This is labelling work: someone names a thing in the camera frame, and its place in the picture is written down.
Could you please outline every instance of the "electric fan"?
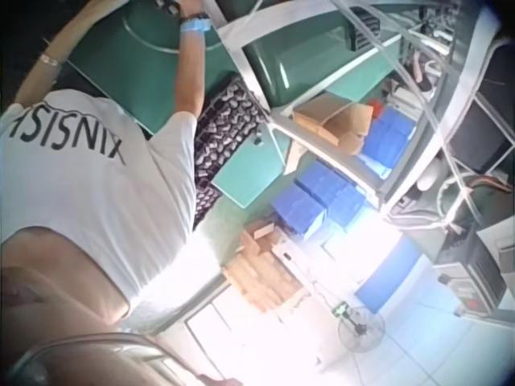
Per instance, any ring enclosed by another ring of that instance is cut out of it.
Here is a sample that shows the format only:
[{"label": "electric fan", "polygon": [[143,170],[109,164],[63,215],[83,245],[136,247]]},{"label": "electric fan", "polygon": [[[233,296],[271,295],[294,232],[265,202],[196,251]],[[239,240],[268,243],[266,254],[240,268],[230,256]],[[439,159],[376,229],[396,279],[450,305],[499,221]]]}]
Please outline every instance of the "electric fan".
[{"label": "electric fan", "polygon": [[351,307],[343,302],[332,313],[340,320],[338,336],[349,351],[370,351],[385,337],[384,319],[366,307]]}]

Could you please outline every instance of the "orange object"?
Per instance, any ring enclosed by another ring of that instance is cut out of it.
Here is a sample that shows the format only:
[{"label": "orange object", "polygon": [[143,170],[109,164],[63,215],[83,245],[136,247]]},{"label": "orange object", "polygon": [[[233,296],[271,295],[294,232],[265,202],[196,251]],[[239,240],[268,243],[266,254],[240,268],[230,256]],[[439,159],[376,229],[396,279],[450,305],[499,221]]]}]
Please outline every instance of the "orange object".
[{"label": "orange object", "polygon": [[378,101],[377,99],[372,99],[369,102],[369,106],[373,107],[372,119],[378,119],[379,116],[382,114],[383,109],[385,108],[382,102]]}]

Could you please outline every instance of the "blue box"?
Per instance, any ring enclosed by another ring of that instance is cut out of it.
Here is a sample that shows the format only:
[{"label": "blue box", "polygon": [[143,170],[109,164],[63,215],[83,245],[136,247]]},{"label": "blue box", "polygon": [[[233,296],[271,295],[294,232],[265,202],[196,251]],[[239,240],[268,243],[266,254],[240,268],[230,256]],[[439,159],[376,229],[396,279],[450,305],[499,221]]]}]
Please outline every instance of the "blue box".
[{"label": "blue box", "polygon": [[342,190],[351,185],[348,180],[319,161],[309,166],[295,183],[325,208],[332,204]]},{"label": "blue box", "polygon": [[325,221],[327,210],[301,187],[291,184],[270,205],[294,232],[309,238]]},{"label": "blue box", "polygon": [[391,169],[408,146],[414,127],[414,121],[386,107],[371,124],[361,153]]},{"label": "blue box", "polygon": [[347,231],[354,218],[366,205],[363,193],[353,186],[348,186],[338,193],[328,208],[328,217]]}]

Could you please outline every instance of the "bright window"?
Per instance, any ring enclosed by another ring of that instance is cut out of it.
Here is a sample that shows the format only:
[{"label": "bright window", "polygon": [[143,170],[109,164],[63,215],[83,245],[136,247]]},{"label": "bright window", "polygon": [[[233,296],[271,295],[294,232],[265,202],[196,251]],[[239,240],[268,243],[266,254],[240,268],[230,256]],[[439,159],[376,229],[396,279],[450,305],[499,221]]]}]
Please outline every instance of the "bright window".
[{"label": "bright window", "polygon": [[348,233],[335,233],[323,248],[357,284],[365,282],[392,251],[402,232],[371,208],[364,209]]},{"label": "bright window", "polygon": [[187,325],[224,378],[245,386],[311,385],[318,359],[308,337],[276,313],[261,314],[232,286]]}]

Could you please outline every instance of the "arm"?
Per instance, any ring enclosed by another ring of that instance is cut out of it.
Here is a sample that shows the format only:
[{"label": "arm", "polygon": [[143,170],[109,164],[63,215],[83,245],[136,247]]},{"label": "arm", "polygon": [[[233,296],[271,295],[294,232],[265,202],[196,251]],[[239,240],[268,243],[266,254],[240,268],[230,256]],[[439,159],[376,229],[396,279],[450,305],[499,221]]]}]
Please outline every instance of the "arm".
[{"label": "arm", "polygon": [[[200,0],[183,0],[183,16],[202,11]],[[205,42],[204,33],[181,33],[179,66],[175,77],[175,113],[187,111],[197,118],[204,104]]]},{"label": "arm", "polygon": [[[91,0],[84,9],[68,23],[53,39],[44,52],[51,60],[63,64],[73,48],[86,35],[89,29],[128,0]],[[60,65],[52,66],[38,60],[23,81],[15,103],[26,108],[40,101],[50,92],[54,79],[59,74]]]},{"label": "arm", "polygon": [[422,69],[420,68],[420,51],[416,51],[413,55],[413,72],[415,82],[422,82],[424,76],[422,74]]}]

